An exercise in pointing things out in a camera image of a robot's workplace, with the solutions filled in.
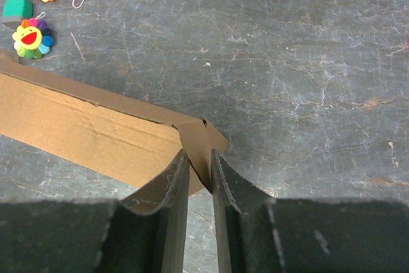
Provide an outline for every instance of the table surface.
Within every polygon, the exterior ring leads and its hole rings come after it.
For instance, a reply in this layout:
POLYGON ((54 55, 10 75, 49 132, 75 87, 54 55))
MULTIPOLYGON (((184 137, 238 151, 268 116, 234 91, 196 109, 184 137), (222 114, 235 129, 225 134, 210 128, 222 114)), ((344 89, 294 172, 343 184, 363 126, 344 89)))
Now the table surface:
MULTIPOLYGON (((207 117, 272 196, 409 202, 409 0, 35 3, 57 44, 21 62, 207 117)), ((12 30, 0 27, 0 48, 12 30)), ((134 187, 0 136, 0 197, 122 198, 134 187)), ((185 272, 216 272, 212 197, 189 199, 185 272)))

